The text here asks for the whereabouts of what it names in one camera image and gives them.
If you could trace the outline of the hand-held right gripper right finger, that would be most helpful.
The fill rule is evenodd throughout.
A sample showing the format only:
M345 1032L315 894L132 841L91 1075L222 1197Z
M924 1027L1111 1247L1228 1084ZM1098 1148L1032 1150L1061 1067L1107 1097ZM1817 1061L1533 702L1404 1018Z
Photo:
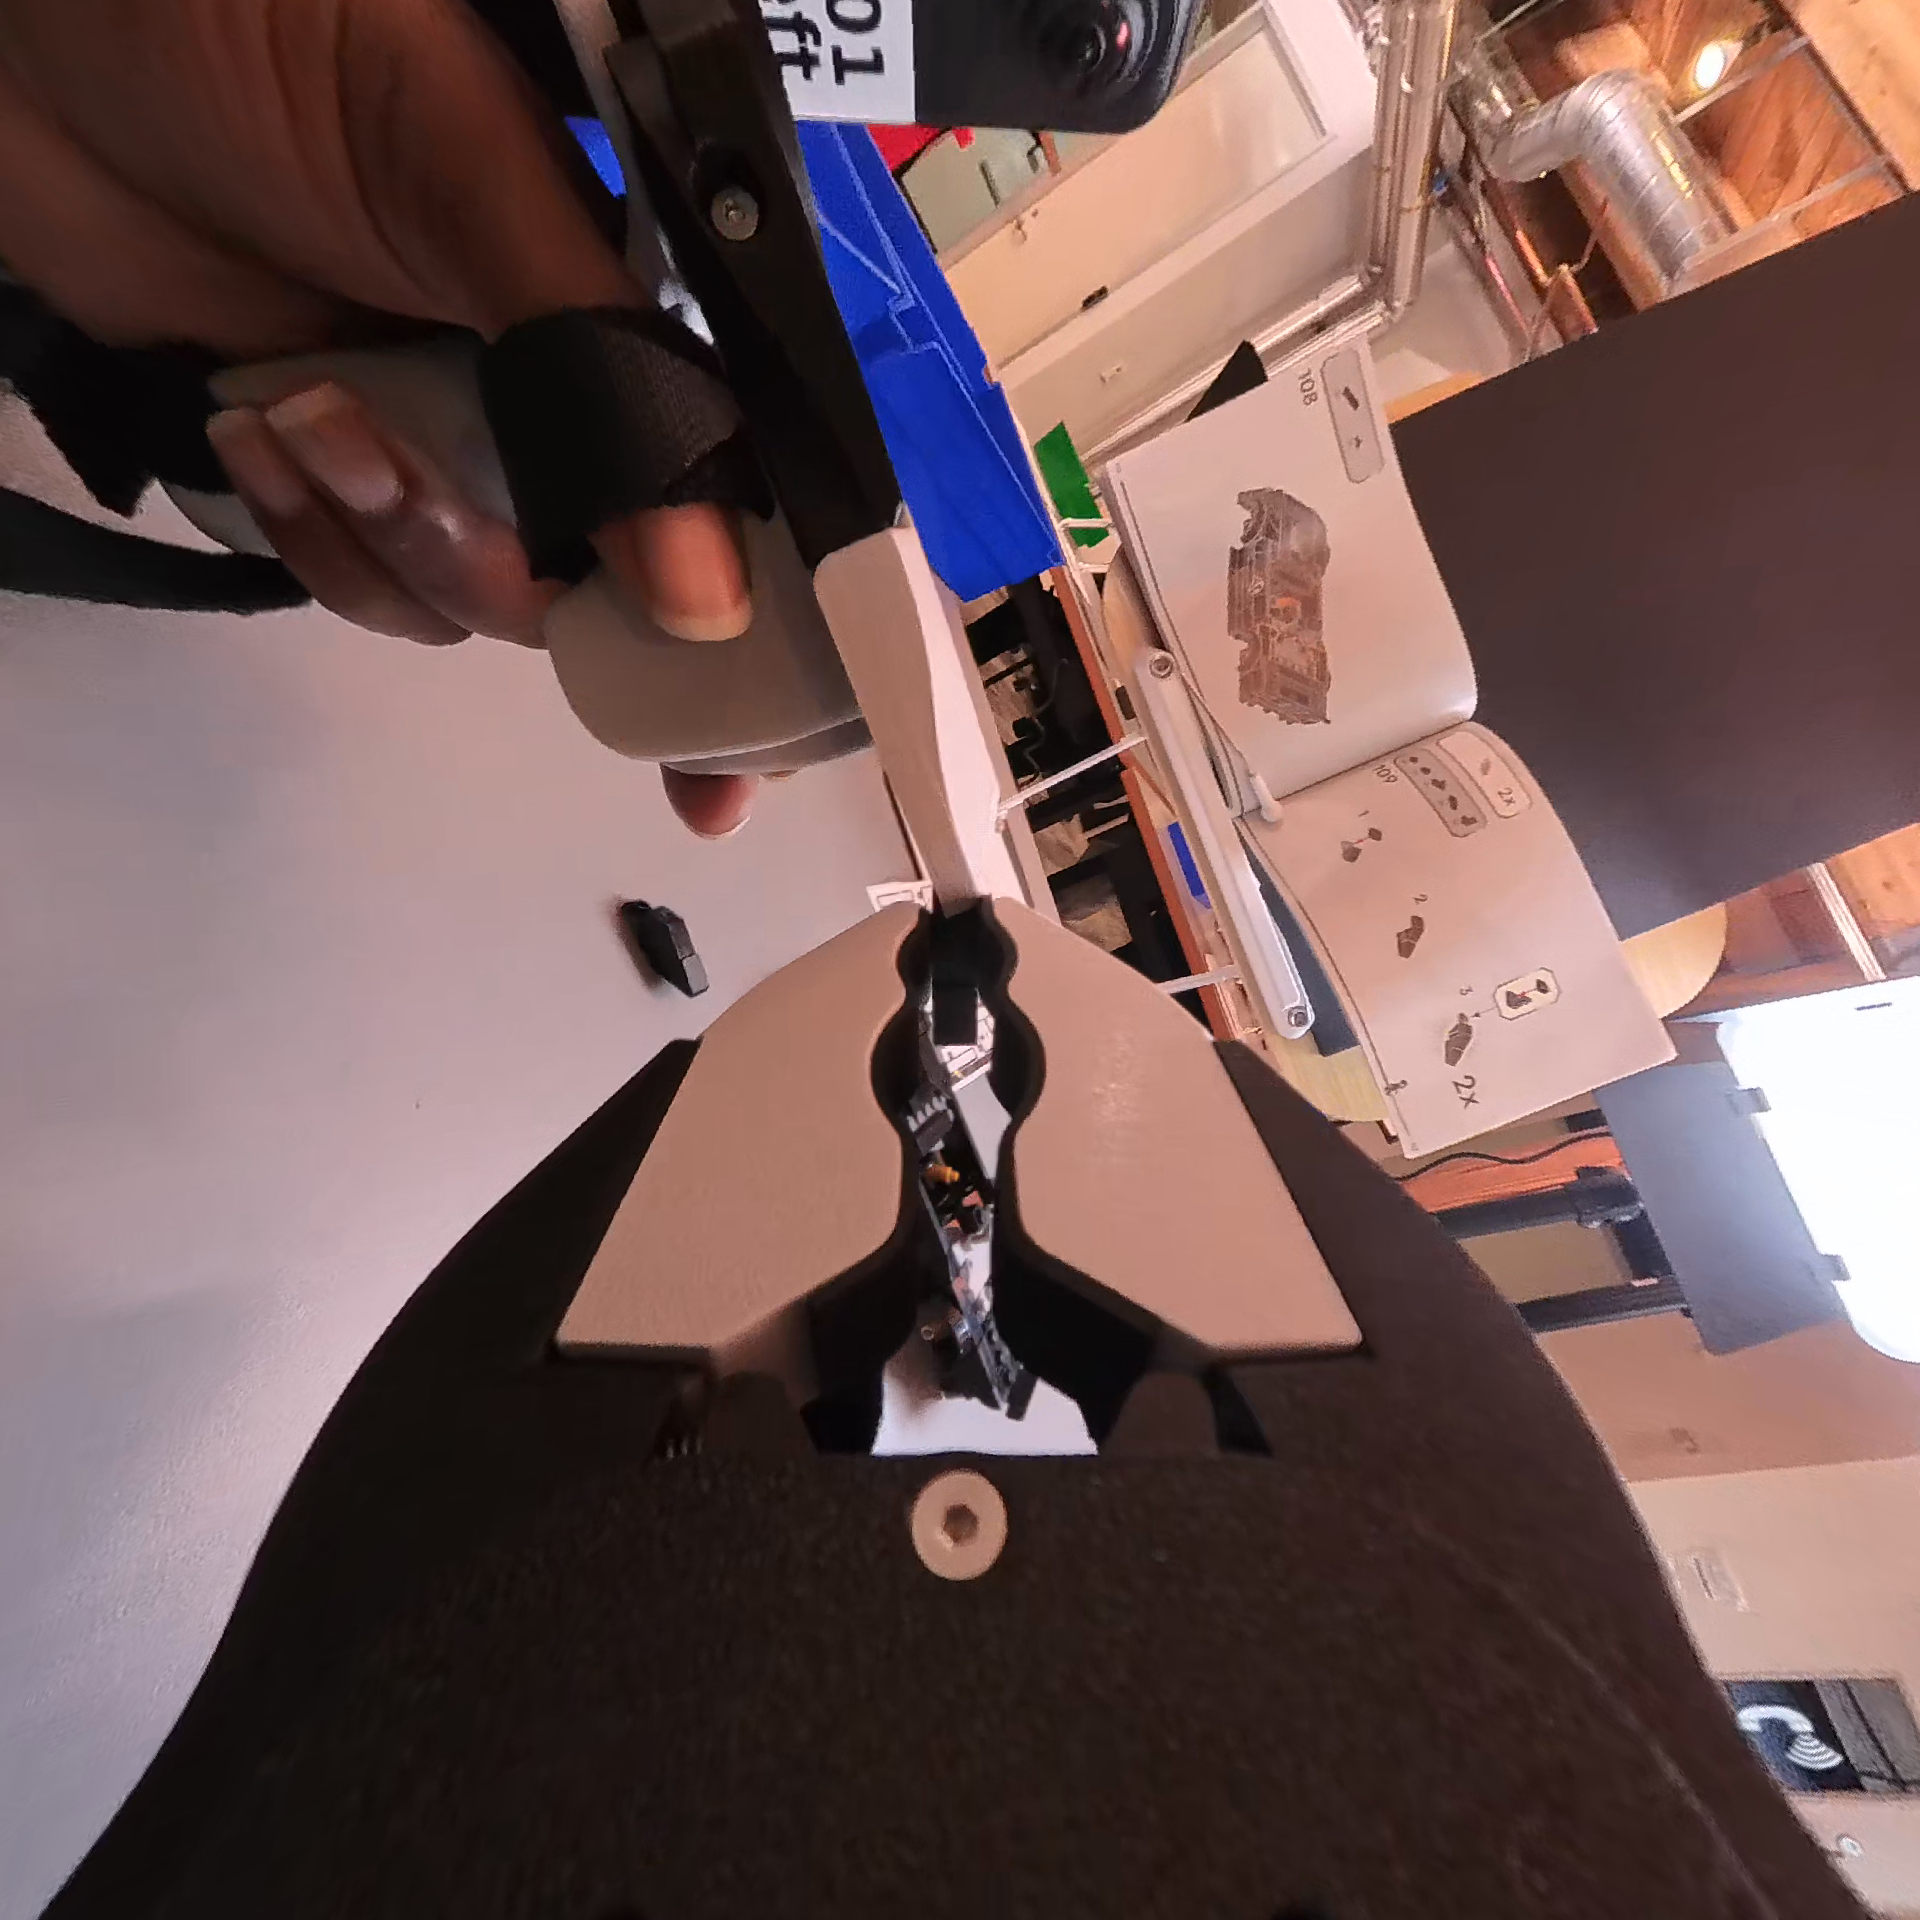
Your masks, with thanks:
M1011 1353L1107 1442L1148 1378L1347 1357L1362 1331L1219 1047L1037 910L991 915L992 1298Z

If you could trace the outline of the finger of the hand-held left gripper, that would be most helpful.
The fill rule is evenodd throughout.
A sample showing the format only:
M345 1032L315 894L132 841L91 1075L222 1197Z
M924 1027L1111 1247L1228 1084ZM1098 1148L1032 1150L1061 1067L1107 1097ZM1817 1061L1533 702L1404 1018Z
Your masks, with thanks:
M817 603L920 873L948 910L1055 903L960 603L915 536L868 536L817 566Z

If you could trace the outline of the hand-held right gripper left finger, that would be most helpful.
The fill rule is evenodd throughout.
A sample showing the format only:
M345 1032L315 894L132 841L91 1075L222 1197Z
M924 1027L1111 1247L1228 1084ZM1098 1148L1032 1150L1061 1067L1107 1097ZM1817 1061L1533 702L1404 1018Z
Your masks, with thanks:
M694 1047L558 1331L574 1357L877 1380L914 1325L909 1170L877 1091L917 915L872 915L734 1000Z

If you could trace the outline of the black lego car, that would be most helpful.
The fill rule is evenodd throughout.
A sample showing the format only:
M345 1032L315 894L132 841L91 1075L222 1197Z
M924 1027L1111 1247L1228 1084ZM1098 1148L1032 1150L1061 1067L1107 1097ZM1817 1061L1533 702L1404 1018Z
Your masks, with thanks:
M937 1042L932 1000L917 1011L917 1080L904 1118L917 1154L914 1331L894 1368L915 1403L973 1403L1020 1423L1037 1375L1011 1353L992 1307L994 1176L960 1092L983 1080L991 1053Z

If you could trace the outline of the small black lego piece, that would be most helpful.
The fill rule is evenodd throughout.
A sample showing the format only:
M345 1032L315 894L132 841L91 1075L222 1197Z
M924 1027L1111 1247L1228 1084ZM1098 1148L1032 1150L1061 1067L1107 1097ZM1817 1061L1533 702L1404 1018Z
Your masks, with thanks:
M924 987L932 1045L979 1047L983 1019L1000 1021L1010 1002L1015 960L1000 904L983 899L962 908L924 908L914 937L909 982Z

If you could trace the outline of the lego instruction booklet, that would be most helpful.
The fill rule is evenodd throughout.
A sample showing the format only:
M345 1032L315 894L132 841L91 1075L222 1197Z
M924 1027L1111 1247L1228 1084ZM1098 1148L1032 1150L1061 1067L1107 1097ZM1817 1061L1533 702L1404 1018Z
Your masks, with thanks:
M1477 722L1370 332L1115 456L1104 487L1194 825L1284 900L1405 1150L1673 1061L1548 789Z

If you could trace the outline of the long black lego piece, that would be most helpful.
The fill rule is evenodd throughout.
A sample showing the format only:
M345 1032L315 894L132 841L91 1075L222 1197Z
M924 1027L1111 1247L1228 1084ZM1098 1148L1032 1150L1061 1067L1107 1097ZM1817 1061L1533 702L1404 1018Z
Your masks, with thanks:
M678 910L625 899L615 904L615 928L644 973L688 998L709 993L708 964Z

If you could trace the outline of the person's left hand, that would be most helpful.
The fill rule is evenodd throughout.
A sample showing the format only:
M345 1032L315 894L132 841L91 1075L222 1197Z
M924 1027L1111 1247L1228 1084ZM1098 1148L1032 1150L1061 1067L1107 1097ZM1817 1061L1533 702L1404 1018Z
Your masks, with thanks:
M648 300L470 4L7 1L3 69L4 267L107 345L252 367ZM559 586L369 401L280 382L204 438L327 610L542 644Z

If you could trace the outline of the blue storage bin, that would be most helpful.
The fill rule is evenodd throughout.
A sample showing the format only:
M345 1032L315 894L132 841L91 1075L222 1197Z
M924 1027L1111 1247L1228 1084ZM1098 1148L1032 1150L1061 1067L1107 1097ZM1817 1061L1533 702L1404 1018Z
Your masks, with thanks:
M865 127L799 122L822 249L906 509L971 603L1061 562L1010 403Z

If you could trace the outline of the white booklet stand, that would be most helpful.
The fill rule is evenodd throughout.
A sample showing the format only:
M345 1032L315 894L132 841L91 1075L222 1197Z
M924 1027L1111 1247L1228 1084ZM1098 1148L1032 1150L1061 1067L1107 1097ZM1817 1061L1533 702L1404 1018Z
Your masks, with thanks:
M1118 767L1121 789L1148 840L1149 865L1176 925L1183 955L1224 972L1219 983L1194 983L1216 1038L1239 1038L1264 1055L1310 1104L1336 1123L1387 1125L1387 1101L1357 1048L1325 1055L1305 1011L1297 950L1282 937L1264 891L1262 871L1228 829L1218 829L1174 778L1166 739L1138 690L1114 681L1105 654L1104 608L1065 564L1022 583L1022 603L1045 591L1075 644L1111 755L1094 770Z

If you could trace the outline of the small black panel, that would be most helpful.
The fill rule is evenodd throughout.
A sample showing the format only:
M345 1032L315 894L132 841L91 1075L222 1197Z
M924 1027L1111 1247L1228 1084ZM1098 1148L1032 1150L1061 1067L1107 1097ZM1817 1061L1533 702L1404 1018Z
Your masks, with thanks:
M1598 1091L1685 1308L1717 1354L1845 1325L1844 1260L1819 1248L1714 1019L1670 1021L1675 1057Z

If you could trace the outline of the tan curved panel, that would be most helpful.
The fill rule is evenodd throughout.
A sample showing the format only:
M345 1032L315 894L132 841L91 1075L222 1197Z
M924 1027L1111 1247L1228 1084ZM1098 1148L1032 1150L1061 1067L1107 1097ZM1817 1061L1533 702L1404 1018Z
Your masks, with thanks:
M1661 1019L1678 1018L1717 978L1726 950L1728 904L1717 903L1638 935L1620 939L1620 955Z

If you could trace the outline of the large black panel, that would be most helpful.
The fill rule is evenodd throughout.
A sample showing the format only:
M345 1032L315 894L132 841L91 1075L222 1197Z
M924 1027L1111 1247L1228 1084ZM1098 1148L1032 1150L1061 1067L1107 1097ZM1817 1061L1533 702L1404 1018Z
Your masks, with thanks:
M1480 722L1622 935L1916 821L1916 195L1395 441Z

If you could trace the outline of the silver air duct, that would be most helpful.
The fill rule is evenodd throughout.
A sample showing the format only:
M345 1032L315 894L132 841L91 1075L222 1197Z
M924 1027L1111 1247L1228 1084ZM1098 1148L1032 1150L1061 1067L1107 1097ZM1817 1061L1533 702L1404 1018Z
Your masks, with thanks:
M1646 73L1610 69L1541 99L1522 71L1465 67L1454 81L1454 108L1494 180L1520 184L1586 168L1661 297L1731 262L1735 216Z

